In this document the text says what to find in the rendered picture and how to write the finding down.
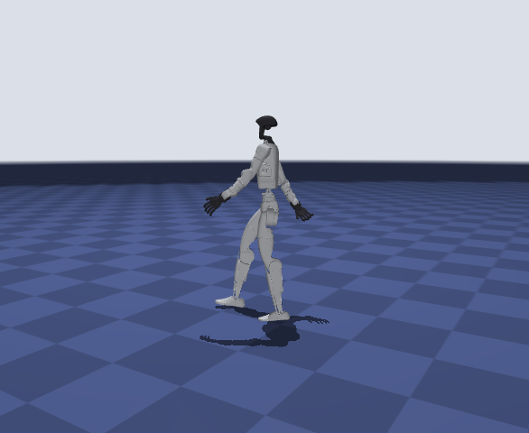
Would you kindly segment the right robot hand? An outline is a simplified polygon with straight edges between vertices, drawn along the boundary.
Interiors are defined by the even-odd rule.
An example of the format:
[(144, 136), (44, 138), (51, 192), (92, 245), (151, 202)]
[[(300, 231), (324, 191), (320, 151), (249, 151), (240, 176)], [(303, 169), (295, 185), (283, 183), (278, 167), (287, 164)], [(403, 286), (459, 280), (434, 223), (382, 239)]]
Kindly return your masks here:
[[(299, 200), (298, 200), (299, 201)], [(290, 205), (292, 206), (292, 208), (295, 210), (295, 213), (296, 213), (296, 218), (299, 219), (299, 217), (301, 218), (302, 221), (305, 221), (305, 220), (309, 220), (309, 218), (311, 218), (313, 216), (313, 214), (309, 213), (307, 211), (307, 209), (305, 209), (304, 207), (301, 207), (301, 203), (299, 202), (298, 204), (294, 205), (292, 202), (290, 202)], [(309, 215), (307, 215), (307, 214)], [(298, 217), (299, 216), (299, 217)]]

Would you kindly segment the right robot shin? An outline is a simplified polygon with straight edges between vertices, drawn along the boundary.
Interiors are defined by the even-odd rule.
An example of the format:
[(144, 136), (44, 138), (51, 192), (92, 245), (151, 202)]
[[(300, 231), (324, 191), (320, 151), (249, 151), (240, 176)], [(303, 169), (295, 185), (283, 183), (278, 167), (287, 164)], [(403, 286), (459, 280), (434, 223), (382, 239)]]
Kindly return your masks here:
[[(239, 252), (238, 252), (239, 255)], [(237, 256), (237, 264), (234, 275), (234, 289), (233, 296), (231, 299), (238, 299), (243, 283), (246, 281), (246, 277), (249, 272), (251, 263), (243, 263)], [(234, 296), (236, 291), (236, 296)]]

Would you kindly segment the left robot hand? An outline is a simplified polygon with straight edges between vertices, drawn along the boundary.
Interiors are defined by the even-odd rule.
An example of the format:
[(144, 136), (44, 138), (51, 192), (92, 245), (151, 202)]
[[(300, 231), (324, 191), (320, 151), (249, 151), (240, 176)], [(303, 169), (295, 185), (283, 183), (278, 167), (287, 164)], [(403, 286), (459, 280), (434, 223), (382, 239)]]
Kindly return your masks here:
[[(224, 192), (224, 191), (223, 191), (223, 192)], [(222, 193), (223, 193), (223, 192), (222, 192)], [(216, 209), (218, 209), (218, 208), (220, 207), (220, 205), (221, 205), (222, 202), (225, 203), (226, 201), (228, 201), (229, 199), (231, 199), (231, 197), (228, 197), (228, 198), (226, 198), (226, 199), (224, 200), (224, 199), (222, 198), (222, 196), (221, 196), (222, 193), (220, 193), (218, 196), (215, 196), (215, 197), (209, 197), (209, 198), (206, 198), (206, 200), (209, 200), (209, 199), (210, 199), (210, 201), (207, 202), (206, 204), (204, 204), (203, 207), (205, 208), (205, 211), (207, 211), (207, 209), (209, 208), (208, 211), (207, 211), (207, 214), (208, 214), (209, 211), (213, 208), (213, 209), (210, 211), (210, 213), (209, 213), (210, 216), (212, 215), (212, 213), (213, 213)], [(207, 205), (208, 205), (208, 206), (207, 206)]]

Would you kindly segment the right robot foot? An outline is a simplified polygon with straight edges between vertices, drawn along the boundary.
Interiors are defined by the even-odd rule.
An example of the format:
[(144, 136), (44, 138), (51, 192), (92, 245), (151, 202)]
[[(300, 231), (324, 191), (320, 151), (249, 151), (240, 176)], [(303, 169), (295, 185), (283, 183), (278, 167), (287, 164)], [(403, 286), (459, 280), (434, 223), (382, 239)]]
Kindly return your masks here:
[(240, 308), (245, 307), (245, 301), (242, 298), (238, 299), (231, 299), (232, 296), (225, 298), (225, 299), (216, 299), (215, 303), (220, 305), (226, 305), (226, 306), (236, 306)]

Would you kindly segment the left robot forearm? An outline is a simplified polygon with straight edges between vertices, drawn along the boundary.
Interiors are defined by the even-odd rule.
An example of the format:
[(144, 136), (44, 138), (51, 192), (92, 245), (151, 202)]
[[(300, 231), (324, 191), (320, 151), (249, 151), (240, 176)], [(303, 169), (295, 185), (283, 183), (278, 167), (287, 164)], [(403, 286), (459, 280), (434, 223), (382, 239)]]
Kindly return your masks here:
[(228, 197), (235, 197), (238, 194), (238, 191), (241, 191), (242, 188), (247, 186), (252, 177), (253, 172), (251, 170), (245, 170), (242, 177), (238, 178), (232, 187), (221, 194), (222, 198), (225, 200)]

